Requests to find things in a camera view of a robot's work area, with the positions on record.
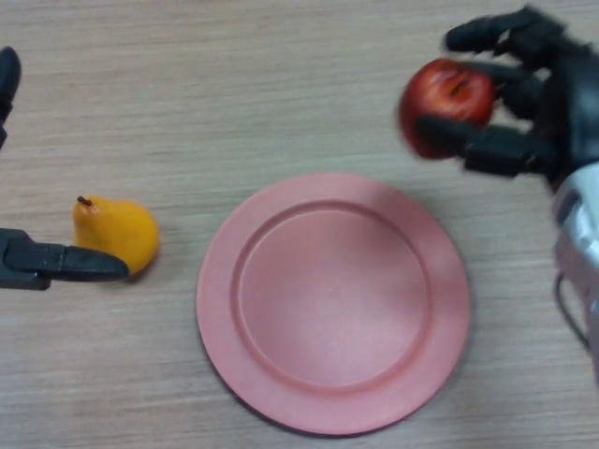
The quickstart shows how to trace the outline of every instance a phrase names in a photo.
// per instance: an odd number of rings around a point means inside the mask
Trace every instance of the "table surface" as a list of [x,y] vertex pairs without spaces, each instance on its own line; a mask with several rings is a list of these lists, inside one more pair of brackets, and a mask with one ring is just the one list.
[[[589,40],[599,4],[545,1]],[[0,45],[23,77],[0,152],[0,223],[71,241],[89,193],[155,212],[138,283],[56,282],[0,300],[2,448],[589,448],[599,393],[550,295],[545,187],[419,161],[398,139],[402,86],[444,30],[516,1],[5,0]],[[197,270],[256,190],[314,171],[389,182],[464,256],[468,350],[404,423],[355,439],[281,430],[225,390],[202,351]]]

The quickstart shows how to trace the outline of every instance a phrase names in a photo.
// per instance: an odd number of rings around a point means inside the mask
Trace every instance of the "yellow pear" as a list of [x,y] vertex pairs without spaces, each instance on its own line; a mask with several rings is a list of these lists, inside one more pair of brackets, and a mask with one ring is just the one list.
[[73,225],[77,246],[119,257],[131,275],[150,264],[160,244],[152,214],[128,199],[79,196],[73,206]]

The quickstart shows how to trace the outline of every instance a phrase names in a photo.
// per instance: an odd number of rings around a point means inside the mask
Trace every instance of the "red apple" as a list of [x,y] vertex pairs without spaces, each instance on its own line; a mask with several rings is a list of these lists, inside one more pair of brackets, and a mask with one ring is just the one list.
[[484,126],[493,114],[495,87],[492,80],[472,68],[436,59],[410,79],[399,105],[399,126],[408,144],[426,159],[445,159],[452,154],[433,148],[416,132],[416,119],[436,114]]

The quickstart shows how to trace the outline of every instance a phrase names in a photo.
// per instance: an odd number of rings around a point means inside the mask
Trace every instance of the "black robotic finger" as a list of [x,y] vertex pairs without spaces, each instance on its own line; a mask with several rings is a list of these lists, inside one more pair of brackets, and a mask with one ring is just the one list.
[[494,51],[504,33],[533,21],[534,16],[526,7],[509,14],[478,17],[449,30],[444,44],[449,51]]
[[423,115],[416,130],[431,145],[463,159],[464,168],[513,178],[520,173],[551,177],[558,151],[547,141],[507,126],[476,127],[436,115]]
[[533,120],[543,92],[543,81],[534,73],[511,65],[463,61],[464,65],[485,73],[496,86],[496,96],[521,120]]
[[21,82],[21,61],[11,47],[0,50],[0,148],[7,139],[4,123],[12,111],[12,100]]
[[527,5],[522,9],[498,16],[487,16],[457,26],[446,33],[444,43],[449,51],[495,55],[509,53],[529,70],[552,68],[564,56],[591,51],[565,35],[566,26],[557,19]]

